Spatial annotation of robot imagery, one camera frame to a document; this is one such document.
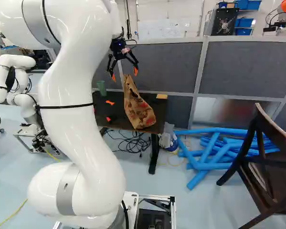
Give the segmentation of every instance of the desk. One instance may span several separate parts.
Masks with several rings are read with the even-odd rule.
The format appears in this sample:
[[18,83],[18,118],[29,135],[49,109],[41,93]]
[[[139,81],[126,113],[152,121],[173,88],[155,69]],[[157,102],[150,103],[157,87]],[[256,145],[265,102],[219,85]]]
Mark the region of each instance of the desk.
[[[141,93],[140,95],[152,107],[154,111],[157,119],[157,122],[154,125],[139,130],[135,130],[133,128],[124,110],[123,92],[107,92],[106,97],[102,97],[99,91],[93,92],[95,118],[98,126],[150,133],[152,156],[148,172],[150,174],[155,174],[159,155],[159,137],[157,134],[163,133],[167,99],[157,99],[157,94]],[[107,100],[114,102],[115,104],[107,104]],[[106,120],[107,116],[112,119],[111,123]]]

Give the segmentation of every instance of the brown paper bag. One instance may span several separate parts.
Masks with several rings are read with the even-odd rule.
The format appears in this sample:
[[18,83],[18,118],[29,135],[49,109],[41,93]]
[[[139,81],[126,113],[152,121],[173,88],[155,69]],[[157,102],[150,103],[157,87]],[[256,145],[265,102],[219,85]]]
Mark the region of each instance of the brown paper bag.
[[139,96],[131,75],[124,75],[124,109],[135,129],[142,129],[156,123],[153,109]]

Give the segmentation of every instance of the chair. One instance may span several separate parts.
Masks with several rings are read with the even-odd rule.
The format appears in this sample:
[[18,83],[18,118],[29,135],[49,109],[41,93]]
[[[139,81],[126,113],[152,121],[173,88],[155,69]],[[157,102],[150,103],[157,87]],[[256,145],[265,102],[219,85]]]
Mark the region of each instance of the chair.
[[[223,185],[237,171],[261,214],[240,229],[248,229],[273,214],[286,214],[286,132],[256,103],[256,115],[231,167],[217,181]],[[259,155],[246,157],[256,133]],[[265,154],[263,133],[280,151]]]

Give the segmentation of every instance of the green cup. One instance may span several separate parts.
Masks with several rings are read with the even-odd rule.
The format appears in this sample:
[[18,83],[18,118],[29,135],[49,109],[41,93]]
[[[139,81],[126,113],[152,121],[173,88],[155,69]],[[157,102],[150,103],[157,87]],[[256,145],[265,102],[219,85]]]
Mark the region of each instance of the green cup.
[[101,80],[101,81],[98,81],[96,84],[100,91],[101,96],[106,96],[105,81]]

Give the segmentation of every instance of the gray floor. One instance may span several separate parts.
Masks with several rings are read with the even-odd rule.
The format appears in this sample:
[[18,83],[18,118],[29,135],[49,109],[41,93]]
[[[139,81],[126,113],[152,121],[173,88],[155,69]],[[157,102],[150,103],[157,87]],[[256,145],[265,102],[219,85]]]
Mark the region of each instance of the gray floor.
[[[43,166],[53,163],[47,155],[32,155],[17,142],[12,133],[19,130],[22,122],[18,107],[0,105],[2,127],[0,134],[0,223],[15,211],[26,199],[26,189],[33,175]],[[112,148],[118,141],[105,137]],[[192,149],[199,144],[191,140]],[[236,229],[259,214],[248,191],[235,175],[223,187],[216,186],[222,171],[212,171],[193,191],[186,188],[194,171],[185,169],[182,159],[161,151],[156,174],[148,174],[150,157],[148,149],[142,158],[139,155],[116,153],[127,178],[127,190],[139,194],[174,195],[177,204],[178,229]],[[20,213],[7,222],[2,229],[51,229],[54,222],[39,215],[27,203]],[[286,229],[286,217],[272,216],[258,224],[256,229]]]

